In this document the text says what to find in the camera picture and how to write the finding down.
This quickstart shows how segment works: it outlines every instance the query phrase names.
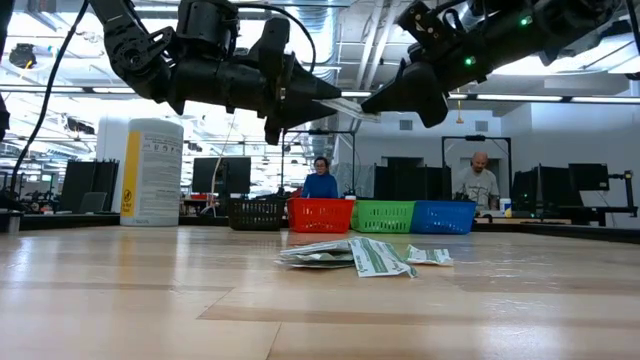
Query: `blue basket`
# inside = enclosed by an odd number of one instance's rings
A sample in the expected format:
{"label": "blue basket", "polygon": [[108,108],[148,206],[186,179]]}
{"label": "blue basket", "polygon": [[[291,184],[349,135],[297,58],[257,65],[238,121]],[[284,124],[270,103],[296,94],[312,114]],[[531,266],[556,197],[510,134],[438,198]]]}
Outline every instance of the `blue basket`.
{"label": "blue basket", "polygon": [[417,201],[411,231],[418,234],[468,234],[475,212],[474,202]]}

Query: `container label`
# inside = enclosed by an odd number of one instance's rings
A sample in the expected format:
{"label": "container label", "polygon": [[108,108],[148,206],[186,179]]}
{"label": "container label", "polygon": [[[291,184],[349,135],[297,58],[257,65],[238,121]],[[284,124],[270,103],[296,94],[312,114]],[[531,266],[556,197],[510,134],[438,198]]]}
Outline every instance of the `container label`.
{"label": "container label", "polygon": [[182,138],[144,132],[140,154],[140,193],[136,216],[177,216],[180,210]]}
{"label": "container label", "polygon": [[140,162],[140,132],[130,132],[127,140],[127,157],[124,167],[122,185],[122,207],[120,215],[133,217],[135,212],[136,188],[138,182],[138,165]]}

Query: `wood grain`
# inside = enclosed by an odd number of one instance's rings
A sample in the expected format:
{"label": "wood grain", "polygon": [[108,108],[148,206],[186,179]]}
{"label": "wood grain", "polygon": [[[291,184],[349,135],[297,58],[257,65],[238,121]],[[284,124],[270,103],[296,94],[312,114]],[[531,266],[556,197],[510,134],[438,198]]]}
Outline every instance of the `wood grain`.
{"label": "wood grain", "polygon": [[640,247],[371,235],[453,268],[288,270],[344,235],[94,228],[0,236],[0,359],[638,359]]}

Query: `bald man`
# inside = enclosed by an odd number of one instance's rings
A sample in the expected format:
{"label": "bald man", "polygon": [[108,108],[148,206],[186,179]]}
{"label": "bald man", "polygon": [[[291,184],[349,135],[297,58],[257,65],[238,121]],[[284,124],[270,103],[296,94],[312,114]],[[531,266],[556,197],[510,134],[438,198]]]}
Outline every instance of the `bald man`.
{"label": "bald man", "polygon": [[491,171],[485,169],[487,163],[487,153],[473,154],[471,166],[458,173],[453,189],[456,194],[467,195],[470,200],[475,201],[478,204],[477,210],[498,210],[498,181]]}

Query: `wooden table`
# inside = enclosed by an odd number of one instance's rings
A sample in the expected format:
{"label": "wooden table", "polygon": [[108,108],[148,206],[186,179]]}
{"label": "wooden table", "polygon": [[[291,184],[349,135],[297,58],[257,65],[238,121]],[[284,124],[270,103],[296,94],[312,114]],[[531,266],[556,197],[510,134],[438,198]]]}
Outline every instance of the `wooden table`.
{"label": "wooden table", "polygon": [[0,237],[0,359],[638,359],[640,247],[371,235],[453,268],[286,270],[341,235],[90,228]]}

